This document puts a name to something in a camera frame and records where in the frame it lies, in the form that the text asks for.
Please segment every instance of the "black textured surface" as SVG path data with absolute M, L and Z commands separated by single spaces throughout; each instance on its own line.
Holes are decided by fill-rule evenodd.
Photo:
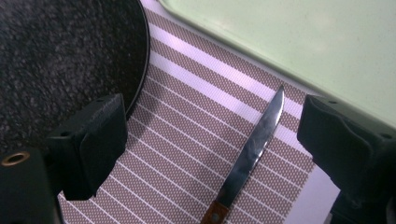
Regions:
M 130 109 L 149 31 L 137 0 L 0 1 L 0 153 L 45 148 L 90 101 L 121 92 Z
M 0 223 L 53 223 L 54 199 L 40 151 L 24 148 L 13 153 L 0 156 L 2 163 L 9 157 L 20 162 L 0 165 Z
M 96 194 L 125 151 L 127 137 L 121 94 L 93 101 L 49 134 L 46 143 L 66 200 Z
M 396 131 L 334 100 L 307 95 L 297 139 L 355 204 L 396 195 Z

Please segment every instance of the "green surface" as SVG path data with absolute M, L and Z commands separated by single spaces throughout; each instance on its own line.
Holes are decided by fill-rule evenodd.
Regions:
M 396 128 L 396 1 L 160 2 L 202 31 Z

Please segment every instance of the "black rubber disc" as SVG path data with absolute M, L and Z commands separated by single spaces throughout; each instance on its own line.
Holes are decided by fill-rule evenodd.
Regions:
M 121 92 L 132 111 L 149 63 L 137 0 L 5 0 L 0 6 L 0 153 L 45 148 L 84 105 Z

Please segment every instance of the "patterned fabric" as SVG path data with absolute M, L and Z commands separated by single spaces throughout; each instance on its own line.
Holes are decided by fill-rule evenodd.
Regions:
M 308 91 L 142 1 L 151 53 L 125 153 L 86 202 L 59 200 L 66 223 L 198 223 L 279 85 L 275 136 L 227 223 L 323 223 L 338 189 L 296 132 Z

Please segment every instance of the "metal blade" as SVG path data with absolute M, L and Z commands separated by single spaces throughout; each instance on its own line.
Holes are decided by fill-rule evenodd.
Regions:
M 254 169 L 257 161 L 264 151 L 265 145 L 274 133 L 279 122 L 284 104 L 284 88 L 281 86 L 273 100 L 262 114 L 259 123 L 254 128 L 249 139 L 244 145 L 233 169 L 224 181 L 216 201 L 230 207 L 241 188 Z

